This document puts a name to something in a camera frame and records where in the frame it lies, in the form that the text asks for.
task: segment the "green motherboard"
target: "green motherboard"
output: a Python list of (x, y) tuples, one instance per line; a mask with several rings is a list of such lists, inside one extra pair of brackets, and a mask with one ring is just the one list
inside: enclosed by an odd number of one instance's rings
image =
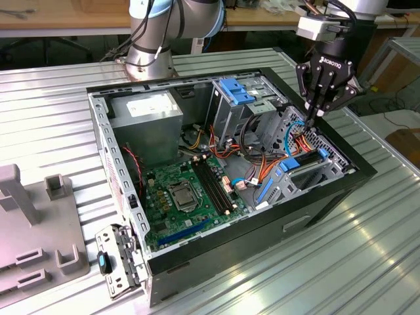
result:
[[(217, 159), (212, 156), (205, 163), (211, 169), (214, 183), (223, 187), (225, 174)], [(145, 208), (150, 224), (146, 242), (152, 251), (248, 214), (245, 203), (235, 192), (224, 194), (233, 210), (218, 212), (193, 166), (194, 162), (188, 161), (153, 169), (146, 174)]]

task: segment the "ridged metal surface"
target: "ridged metal surface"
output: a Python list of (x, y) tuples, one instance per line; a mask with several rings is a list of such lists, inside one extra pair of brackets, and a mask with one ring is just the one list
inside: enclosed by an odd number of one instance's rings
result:
[[(271, 49), (179, 56), (175, 64), (180, 75), (270, 66), (297, 89), (293, 63)], [(94, 234), (116, 220), (116, 209), (85, 88), (126, 81), (112, 63), (1, 73), (0, 163), (17, 163), (24, 184), (70, 176), (91, 271), (0, 313), (420, 313), (419, 179), (343, 111), (327, 120), (378, 174), (326, 220), (153, 310), (139, 291), (112, 302)]]
[(389, 45), (412, 62), (420, 64), (420, 38), (395, 37), (389, 41)]

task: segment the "blue tab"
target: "blue tab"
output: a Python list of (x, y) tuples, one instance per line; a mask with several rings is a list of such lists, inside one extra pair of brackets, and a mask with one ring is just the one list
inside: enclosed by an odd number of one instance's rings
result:
[(99, 256), (99, 266), (104, 266), (105, 265), (105, 259), (104, 259), (104, 255)]
[(263, 200), (265, 194), (267, 193), (267, 190), (271, 187), (273, 184), (273, 179), (270, 178), (270, 180), (267, 182), (267, 185), (265, 185), (264, 190), (261, 192), (260, 196), (257, 199), (257, 203), (260, 203), (261, 200)]
[(285, 159), (284, 161), (280, 162), (280, 167), (282, 168), (283, 172), (288, 172), (291, 169), (295, 169), (299, 166), (301, 165), (297, 163), (294, 157), (289, 157), (288, 159)]
[(254, 96), (249, 95), (245, 90), (245, 87), (233, 77), (229, 79), (221, 79), (220, 86), (224, 89), (227, 95), (232, 97), (235, 105), (252, 103), (256, 99)]
[(328, 151), (324, 148), (321, 148), (318, 152), (322, 156), (322, 159), (327, 159), (329, 157)]

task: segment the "expansion slot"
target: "expansion slot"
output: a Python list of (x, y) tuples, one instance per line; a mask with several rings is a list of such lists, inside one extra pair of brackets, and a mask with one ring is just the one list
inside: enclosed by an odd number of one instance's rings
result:
[(187, 235), (196, 233), (196, 232), (202, 230), (204, 228), (204, 226), (206, 225), (206, 223), (208, 223), (209, 221), (210, 221), (209, 219), (204, 220), (204, 221), (200, 222), (199, 224), (191, 226), (190, 228), (186, 228), (185, 230), (182, 230), (182, 231), (179, 231), (179, 232), (177, 232), (175, 234), (172, 234), (170, 236), (166, 236), (164, 238), (161, 238), (159, 241), (157, 241), (157, 244), (159, 246), (164, 245), (164, 244), (167, 244), (167, 243), (171, 243), (173, 241), (177, 241), (181, 238), (184, 238)]
[(193, 162), (191, 166), (215, 206), (217, 213), (219, 215), (229, 214), (233, 210), (233, 206), (215, 178), (210, 166), (205, 161)]

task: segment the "motherboard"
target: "motherboard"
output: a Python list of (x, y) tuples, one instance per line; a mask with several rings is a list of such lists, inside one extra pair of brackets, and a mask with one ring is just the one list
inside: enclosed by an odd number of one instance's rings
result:
[(226, 174), (211, 156), (148, 171), (146, 216), (152, 251), (248, 214), (235, 191), (227, 192)]

